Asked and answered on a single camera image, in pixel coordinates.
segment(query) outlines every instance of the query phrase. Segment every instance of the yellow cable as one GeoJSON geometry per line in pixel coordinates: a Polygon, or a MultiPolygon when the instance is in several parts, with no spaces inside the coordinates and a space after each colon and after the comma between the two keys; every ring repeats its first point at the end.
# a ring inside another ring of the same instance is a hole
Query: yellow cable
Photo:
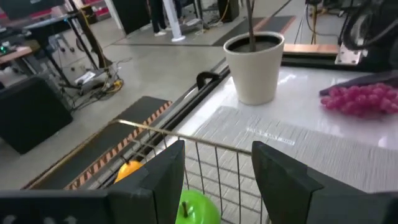
{"type": "Polygon", "coordinates": [[[313,32],[312,32],[312,38],[313,38],[313,44],[317,44],[317,7],[313,7],[313,12],[312,12],[312,26],[313,26],[313,32]]]}
{"type": "Polygon", "coordinates": [[[226,15],[226,11],[228,10],[228,5],[229,5],[229,0],[227,1],[226,5],[225,5],[223,16],[221,16],[221,19],[217,23],[223,21],[225,15],[226,15]]]}
{"type": "Polygon", "coordinates": [[[83,18],[85,19],[87,28],[88,28],[88,29],[90,30],[90,32],[93,34],[93,37],[94,37],[94,39],[95,39],[95,43],[97,44],[97,48],[98,48],[99,51],[101,52],[101,57],[102,57],[103,63],[104,63],[104,65],[106,65],[104,53],[102,52],[102,48],[101,48],[101,46],[100,46],[100,43],[98,42],[97,38],[95,37],[93,31],[92,31],[91,28],[90,28],[90,24],[88,23],[86,14],[85,14],[85,12],[84,12],[82,9],[79,9],[79,11],[80,11],[81,14],[83,15],[83,18]]]}

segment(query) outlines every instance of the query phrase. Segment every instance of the floor mat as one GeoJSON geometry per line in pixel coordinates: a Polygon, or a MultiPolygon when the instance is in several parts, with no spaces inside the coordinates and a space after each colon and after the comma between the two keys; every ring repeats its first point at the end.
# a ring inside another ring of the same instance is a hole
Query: floor mat
{"type": "MultiPolygon", "coordinates": [[[[253,18],[253,26],[255,31],[274,31],[283,33],[293,19],[294,16],[274,16],[270,19],[253,18]]],[[[242,21],[238,26],[217,40],[213,46],[222,47],[224,43],[232,37],[247,33],[249,29],[248,27],[249,24],[247,20],[242,21]]]]}
{"type": "MultiPolygon", "coordinates": [[[[159,116],[168,113],[167,108],[171,104],[171,101],[143,96],[115,119],[152,126],[159,122],[159,116]]],[[[107,126],[61,159],[50,173],[33,180],[26,189],[77,189],[129,145],[127,138],[140,137],[141,131],[131,126],[107,126]]]]}

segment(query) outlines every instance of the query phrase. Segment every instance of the metal wire mesh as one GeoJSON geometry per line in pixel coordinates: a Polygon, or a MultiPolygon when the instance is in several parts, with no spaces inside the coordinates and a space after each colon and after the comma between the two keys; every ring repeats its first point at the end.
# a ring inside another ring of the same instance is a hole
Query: metal wire mesh
{"type": "MultiPolygon", "coordinates": [[[[115,123],[146,131],[146,140],[133,139],[135,147],[124,155],[125,158],[139,156],[143,158],[142,163],[151,160],[176,140],[184,140],[184,188],[199,190],[210,198],[218,207],[223,223],[270,223],[254,178],[250,151],[125,120],[115,123]],[[151,140],[155,134],[162,136],[161,143],[154,144],[151,140]],[[144,148],[149,148],[150,152],[143,153],[144,148]]],[[[110,171],[117,170],[123,162],[120,159],[110,167],[110,171]]]]}

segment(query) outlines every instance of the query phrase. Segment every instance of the green apple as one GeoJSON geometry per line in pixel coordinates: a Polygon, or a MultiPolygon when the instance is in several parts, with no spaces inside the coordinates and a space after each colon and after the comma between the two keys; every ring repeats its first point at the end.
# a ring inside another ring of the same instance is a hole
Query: green apple
{"type": "Polygon", "coordinates": [[[220,224],[216,205],[197,190],[182,190],[175,224],[220,224]]]}

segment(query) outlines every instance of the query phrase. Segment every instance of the black mat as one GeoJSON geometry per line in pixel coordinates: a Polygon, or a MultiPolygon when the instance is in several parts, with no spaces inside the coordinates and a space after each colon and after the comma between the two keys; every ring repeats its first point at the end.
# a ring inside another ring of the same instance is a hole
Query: black mat
{"type": "MultiPolygon", "coordinates": [[[[270,18],[267,23],[260,27],[257,31],[274,31],[274,32],[282,32],[284,27],[289,23],[289,21],[293,18],[293,16],[274,16],[270,18]]],[[[253,18],[253,26],[256,26],[259,22],[261,22],[263,18],[253,18]]],[[[242,21],[239,25],[237,25],[234,29],[229,31],[227,34],[222,36],[219,40],[217,40],[212,46],[222,47],[225,42],[232,37],[235,37],[240,34],[244,34],[248,32],[249,24],[247,19],[242,21]]]]}
{"type": "MultiPolygon", "coordinates": [[[[115,119],[143,123],[167,102],[166,100],[143,96],[115,119]]],[[[155,125],[156,122],[159,122],[159,119],[156,119],[151,125],[155,125]]],[[[123,124],[113,124],[106,127],[66,163],[58,167],[43,181],[34,185],[33,189],[63,189],[97,160],[97,158],[104,154],[104,152],[116,146],[133,131],[134,127],[123,124]]]]}

